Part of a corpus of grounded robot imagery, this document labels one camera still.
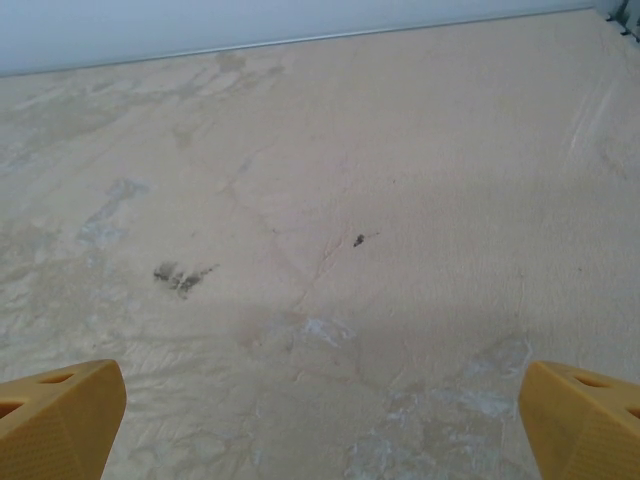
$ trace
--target marble floor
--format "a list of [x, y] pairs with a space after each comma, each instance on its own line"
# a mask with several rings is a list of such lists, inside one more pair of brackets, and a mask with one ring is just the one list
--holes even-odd
[[640, 381], [640, 49], [582, 11], [0, 79], [0, 380], [115, 479], [539, 478], [532, 359]]

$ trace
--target black mark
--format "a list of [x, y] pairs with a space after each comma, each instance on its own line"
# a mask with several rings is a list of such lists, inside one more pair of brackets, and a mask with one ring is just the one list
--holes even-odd
[[362, 245], [362, 242], [364, 242], [364, 235], [360, 234], [356, 238], [356, 242], [353, 244], [353, 248], [356, 248], [356, 247]]
[[177, 262], [163, 262], [153, 271], [153, 278], [165, 283], [169, 289], [175, 290], [180, 298], [186, 299], [189, 290], [202, 282], [204, 277], [216, 267], [218, 265], [186, 274], [178, 267]]

